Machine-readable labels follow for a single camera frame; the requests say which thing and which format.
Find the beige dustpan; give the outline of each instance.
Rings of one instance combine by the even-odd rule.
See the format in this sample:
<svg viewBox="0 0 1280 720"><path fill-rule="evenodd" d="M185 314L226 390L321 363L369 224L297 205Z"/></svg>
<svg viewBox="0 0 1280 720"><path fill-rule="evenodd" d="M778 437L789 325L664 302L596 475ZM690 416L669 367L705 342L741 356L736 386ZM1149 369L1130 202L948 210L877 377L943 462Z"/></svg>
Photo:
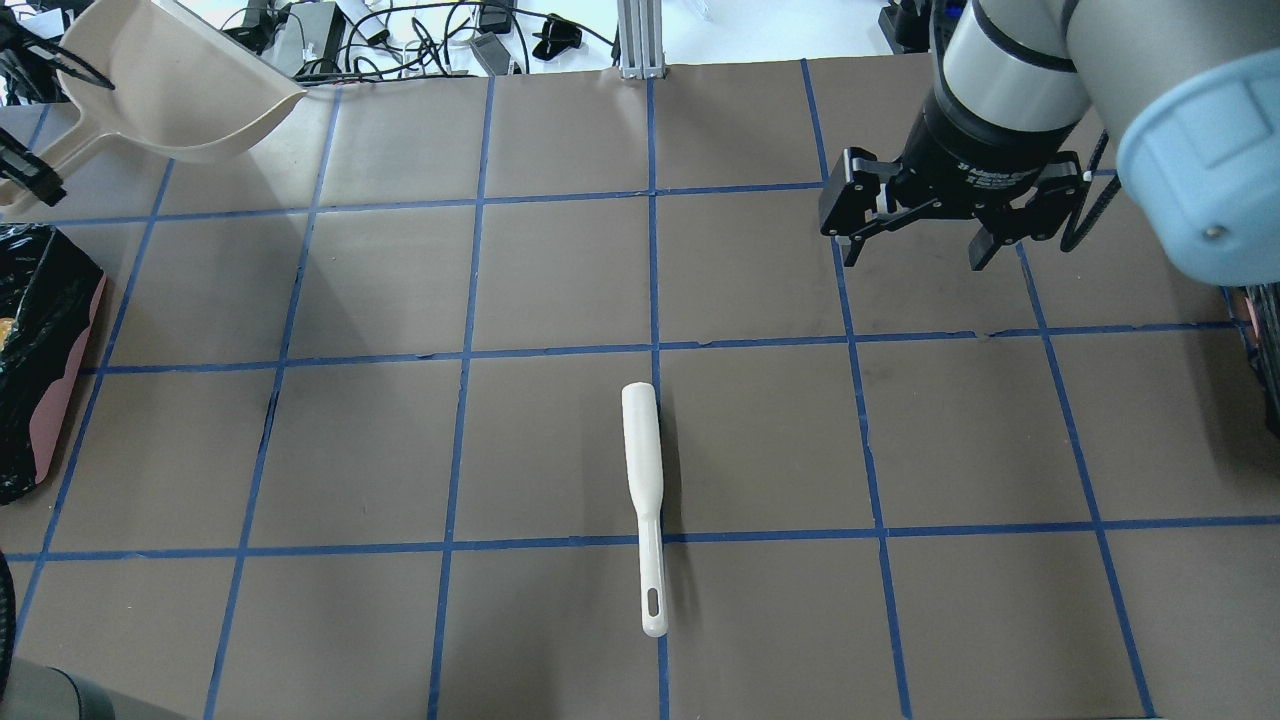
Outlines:
<svg viewBox="0 0 1280 720"><path fill-rule="evenodd" d="M173 0L97 0L61 46L111 79L105 90L59 70L79 120L40 156L64 179L119 136L188 163L252 147L306 91ZM0 182L0 205L35 196Z"/></svg>

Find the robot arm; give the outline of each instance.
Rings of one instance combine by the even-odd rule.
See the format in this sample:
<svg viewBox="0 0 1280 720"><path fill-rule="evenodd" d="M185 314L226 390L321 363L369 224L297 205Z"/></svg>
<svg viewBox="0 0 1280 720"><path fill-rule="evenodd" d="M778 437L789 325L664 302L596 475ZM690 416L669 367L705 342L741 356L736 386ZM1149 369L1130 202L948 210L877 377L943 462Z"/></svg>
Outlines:
<svg viewBox="0 0 1280 720"><path fill-rule="evenodd" d="M823 191L846 265L918 219L977 218L975 270L1053 236L1087 195L1059 147L1092 102L1174 264L1219 284L1280 281L1280 1L970 0L941 40L901 156L850 147Z"/></svg>

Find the electronic device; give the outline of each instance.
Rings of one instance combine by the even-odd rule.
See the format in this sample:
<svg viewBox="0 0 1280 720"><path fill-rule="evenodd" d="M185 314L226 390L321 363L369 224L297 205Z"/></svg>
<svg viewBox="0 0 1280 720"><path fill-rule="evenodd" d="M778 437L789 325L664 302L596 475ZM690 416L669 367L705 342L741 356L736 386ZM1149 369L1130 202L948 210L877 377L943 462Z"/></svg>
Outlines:
<svg viewBox="0 0 1280 720"><path fill-rule="evenodd" d="M275 40L262 53L269 65L292 77L308 60L328 58L337 64L347 35L347 20L335 3L292 3Z"/></svg>
<svg viewBox="0 0 1280 720"><path fill-rule="evenodd" d="M502 5L515 10L516 0L493 0L476 8L475 24L480 28L480 32L492 32L494 35L511 32L511 13L504 10Z"/></svg>
<svg viewBox="0 0 1280 720"><path fill-rule="evenodd" d="M520 64L512 60L511 53L502 45L498 36L492 32L481 32L467 41L476 61L490 76L518 76Z"/></svg>
<svg viewBox="0 0 1280 720"><path fill-rule="evenodd" d="M337 3L338 9L347 17L347 22L349 22L352 27L372 12L362 0L337 0ZM370 45L381 45L383 42L387 42L388 37L392 36L381 17L372 17L360 23L360 29L356 31L356 35L364 37L365 42Z"/></svg>

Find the white surface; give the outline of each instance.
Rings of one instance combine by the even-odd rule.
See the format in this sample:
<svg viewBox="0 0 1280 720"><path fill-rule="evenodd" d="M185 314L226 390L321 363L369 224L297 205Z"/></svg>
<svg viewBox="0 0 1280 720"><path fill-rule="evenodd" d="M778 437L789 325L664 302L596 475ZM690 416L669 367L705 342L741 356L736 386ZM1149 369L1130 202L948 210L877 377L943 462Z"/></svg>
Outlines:
<svg viewBox="0 0 1280 720"><path fill-rule="evenodd" d="M45 10L38 15L26 15L18 20L22 27L29 29L31 32L50 40L54 37L60 37L67 32L67 23L63 22L61 10Z"/></svg>
<svg viewBox="0 0 1280 720"><path fill-rule="evenodd" d="M640 527L640 626L650 638L667 634L667 570L662 560L662 445L658 400L649 383L622 388L622 442L627 486ZM649 596L655 594L649 611Z"/></svg>
<svg viewBox="0 0 1280 720"><path fill-rule="evenodd" d="M704 3L709 18L704 19L699 4ZM407 5L398 0L397 5ZM888 45L881 35L876 18L883 0L666 0L663 3L663 47L668 64L748 63L767 60L792 60L797 58L831 58L846 55L882 55ZM189 0L192 10L215 27L221 26L232 13L244 6L243 0ZM385 8L372 4L374 9ZM581 23L600 35L613 38L618 22L614 0L518 0L517 6L538 13L556 13ZM388 22L392 42L403 46L416 41L410 15L416 14L436 38L444 33L448 9L394 13ZM470 14L468 8L454 13L453 27ZM541 29L543 20L520 15L521 29L530 53ZM462 40L470 33L461 33ZM524 51L515 33L502 36L502 42L524 65ZM465 46L451 47L454 69L484 74L471 59ZM385 54L367 53L379 67L394 67ZM566 50L550 63L532 60L534 73L591 70L613 64L609 47L589 35L584 35L582 47Z"/></svg>

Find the black clamp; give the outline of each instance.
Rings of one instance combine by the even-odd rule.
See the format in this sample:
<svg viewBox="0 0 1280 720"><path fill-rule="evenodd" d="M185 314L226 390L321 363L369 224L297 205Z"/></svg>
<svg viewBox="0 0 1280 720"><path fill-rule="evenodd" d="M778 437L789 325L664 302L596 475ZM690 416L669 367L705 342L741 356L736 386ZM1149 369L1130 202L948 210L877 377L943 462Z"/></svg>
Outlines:
<svg viewBox="0 0 1280 720"><path fill-rule="evenodd" d="M26 187L45 205L56 205L59 200L67 197L63 178L4 129L0 129L0 177Z"/></svg>
<svg viewBox="0 0 1280 720"><path fill-rule="evenodd" d="M534 58L544 63L570 47L582 46L582 28L554 13L547 15L543 31L535 32L534 37L539 38L534 47Z"/></svg>
<svg viewBox="0 0 1280 720"><path fill-rule="evenodd" d="M884 163L861 147L846 147L831 170L818 197L818 224L822 234L833 237L845 255L845 266L854 266L867 238L901 229L916 220L968 220L977 218L982 228L969 243L969 266L980 270L1001 247L1024 237L1047 240L1057 233L1073 213L1078 213L1089 183L1080 172L1075 152L1053 156L1030 184L1036 195L1023 208L1007 201L982 202L979 196L945 200L932 187L910 205L896 191L913 182L901 163Z"/></svg>

